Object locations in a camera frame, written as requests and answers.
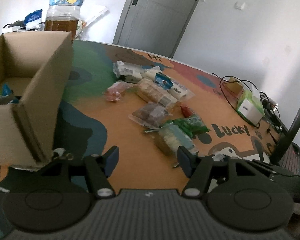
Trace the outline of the light green cracker packet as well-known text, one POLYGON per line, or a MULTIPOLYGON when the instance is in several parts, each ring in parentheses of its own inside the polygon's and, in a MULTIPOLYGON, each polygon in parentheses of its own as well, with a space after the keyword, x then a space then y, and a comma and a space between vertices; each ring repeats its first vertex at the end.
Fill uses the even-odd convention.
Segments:
POLYGON ((145 133, 152 135, 155 145, 164 155, 176 157, 179 146, 184 146, 192 155, 198 153, 192 139, 175 124, 165 124, 159 129, 147 129, 145 133))

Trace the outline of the dark green snack packet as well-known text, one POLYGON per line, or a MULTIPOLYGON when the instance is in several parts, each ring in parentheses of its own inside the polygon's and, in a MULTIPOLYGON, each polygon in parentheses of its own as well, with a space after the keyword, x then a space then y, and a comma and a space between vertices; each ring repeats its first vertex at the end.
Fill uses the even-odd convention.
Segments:
POLYGON ((195 135, 207 133, 210 129, 204 124, 200 116, 193 114, 188 118, 167 120, 165 123, 178 126, 187 136, 194 138, 195 135))

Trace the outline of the red small snack packet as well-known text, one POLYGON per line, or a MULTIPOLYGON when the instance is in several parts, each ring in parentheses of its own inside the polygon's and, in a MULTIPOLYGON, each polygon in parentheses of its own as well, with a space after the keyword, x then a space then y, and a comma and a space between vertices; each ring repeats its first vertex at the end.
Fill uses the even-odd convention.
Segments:
POLYGON ((181 105, 180 109, 181 109, 181 112, 182 112, 184 118, 189 118, 192 115, 194 115, 193 110, 190 109, 190 107, 188 107, 187 105, 181 105))

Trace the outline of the brown clear snack packet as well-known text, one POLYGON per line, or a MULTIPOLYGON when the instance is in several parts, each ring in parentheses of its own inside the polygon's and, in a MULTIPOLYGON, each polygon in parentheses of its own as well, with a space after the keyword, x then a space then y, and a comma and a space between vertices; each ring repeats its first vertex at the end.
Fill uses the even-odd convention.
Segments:
POLYGON ((159 129, 160 125, 169 117, 171 113, 161 105, 149 102, 134 111, 128 117, 140 126, 149 129, 159 129))

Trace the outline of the pink candy packet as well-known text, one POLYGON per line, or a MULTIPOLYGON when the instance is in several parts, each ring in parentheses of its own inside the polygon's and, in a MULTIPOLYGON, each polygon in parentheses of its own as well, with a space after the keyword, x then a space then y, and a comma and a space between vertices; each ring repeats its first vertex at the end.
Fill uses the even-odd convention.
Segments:
POLYGON ((133 83, 119 81, 112 84, 104 93, 107 101, 118 102, 127 90, 134 86, 133 83))

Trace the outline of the white long snack packet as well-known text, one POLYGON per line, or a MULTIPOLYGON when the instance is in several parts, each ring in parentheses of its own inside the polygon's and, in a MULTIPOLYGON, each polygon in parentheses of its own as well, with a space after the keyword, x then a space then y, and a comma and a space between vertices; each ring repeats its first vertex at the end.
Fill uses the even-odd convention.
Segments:
MULTIPOLYGON (((157 73, 163 73, 159 66, 145 70, 145 77, 154 82, 154 78, 157 73)), ((171 77, 169 78, 173 82, 173 87, 170 90, 167 90, 167 92, 169 92, 178 101, 185 102, 194 97, 194 93, 190 89, 179 83, 177 80, 171 77)))

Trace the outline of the long biscuit packet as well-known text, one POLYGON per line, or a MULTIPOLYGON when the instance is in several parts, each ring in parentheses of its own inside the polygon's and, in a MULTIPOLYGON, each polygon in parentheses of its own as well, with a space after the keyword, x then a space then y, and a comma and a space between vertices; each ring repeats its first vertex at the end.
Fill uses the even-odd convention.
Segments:
POLYGON ((138 96, 146 102, 157 103, 166 109, 172 109, 178 103, 175 97, 150 79, 144 78, 135 86, 138 96))

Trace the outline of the blue small snack packet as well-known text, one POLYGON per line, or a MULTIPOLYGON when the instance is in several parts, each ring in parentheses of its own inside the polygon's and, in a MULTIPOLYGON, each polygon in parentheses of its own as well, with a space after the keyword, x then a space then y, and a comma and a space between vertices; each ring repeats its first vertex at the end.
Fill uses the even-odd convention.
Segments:
POLYGON ((173 87, 172 80, 163 73, 157 73, 154 82, 164 90, 170 90, 173 87))

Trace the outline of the blue white snack packet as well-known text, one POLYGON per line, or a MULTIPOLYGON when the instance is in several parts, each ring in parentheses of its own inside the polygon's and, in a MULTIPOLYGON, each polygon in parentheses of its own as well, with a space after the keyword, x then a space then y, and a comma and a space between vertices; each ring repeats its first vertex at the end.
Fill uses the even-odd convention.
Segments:
POLYGON ((9 103, 19 103, 19 99, 13 94, 8 83, 4 83, 2 87, 1 103, 6 105, 9 103))

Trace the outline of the white green tissue box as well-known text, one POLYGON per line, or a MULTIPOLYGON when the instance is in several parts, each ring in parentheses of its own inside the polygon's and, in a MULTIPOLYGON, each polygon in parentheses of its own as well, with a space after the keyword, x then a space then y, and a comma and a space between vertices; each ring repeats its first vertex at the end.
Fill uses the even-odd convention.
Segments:
POLYGON ((264 117, 264 108, 258 89, 252 87, 245 90, 237 103, 237 111, 254 126, 257 126, 264 117))

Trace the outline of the colourful cartoon table mat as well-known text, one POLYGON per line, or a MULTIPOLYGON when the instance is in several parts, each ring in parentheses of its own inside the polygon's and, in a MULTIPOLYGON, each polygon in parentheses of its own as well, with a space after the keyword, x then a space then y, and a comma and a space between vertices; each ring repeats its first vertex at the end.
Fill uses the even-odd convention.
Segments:
POLYGON ((179 99, 143 77, 117 103, 112 61, 70 33, 0 36, 0 239, 290 239, 286 195, 240 159, 216 162, 174 122, 194 110, 192 133, 263 143, 191 68, 166 74, 195 97, 179 99))

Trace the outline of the open cardboard box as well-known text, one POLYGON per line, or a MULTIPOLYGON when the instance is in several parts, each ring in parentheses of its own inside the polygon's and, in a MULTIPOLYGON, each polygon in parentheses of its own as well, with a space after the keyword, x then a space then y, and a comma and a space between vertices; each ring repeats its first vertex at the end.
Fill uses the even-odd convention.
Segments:
POLYGON ((0 105, 0 165, 40 168, 51 161, 58 107, 72 67, 66 31, 0 36, 0 89, 18 103, 0 105))

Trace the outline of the large cooking oil bottle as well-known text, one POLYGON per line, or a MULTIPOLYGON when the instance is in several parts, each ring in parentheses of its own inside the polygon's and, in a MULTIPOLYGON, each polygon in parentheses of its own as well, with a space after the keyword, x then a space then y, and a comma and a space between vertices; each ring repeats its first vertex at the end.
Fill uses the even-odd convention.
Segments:
POLYGON ((45 31, 66 31, 74 40, 84 0, 49 0, 44 24, 45 31))

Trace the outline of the blue bag on rack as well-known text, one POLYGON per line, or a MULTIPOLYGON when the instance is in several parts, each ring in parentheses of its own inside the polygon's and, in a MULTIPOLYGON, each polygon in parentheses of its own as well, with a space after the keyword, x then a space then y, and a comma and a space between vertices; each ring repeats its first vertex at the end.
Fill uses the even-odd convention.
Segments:
POLYGON ((41 20, 42 19, 42 9, 35 10, 34 12, 29 13, 24 18, 24 24, 27 25, 28 23, 41 20))

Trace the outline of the white wall switch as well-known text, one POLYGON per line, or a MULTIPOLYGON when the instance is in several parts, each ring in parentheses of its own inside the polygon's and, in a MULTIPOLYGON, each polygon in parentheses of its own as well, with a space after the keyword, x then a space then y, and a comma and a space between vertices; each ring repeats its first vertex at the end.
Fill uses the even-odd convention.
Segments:
POLYGON ((245 3, 244 2, 236 2, 235 3, 235 8, 237 10, 244 10, 244 7, 245 7, 245 3))

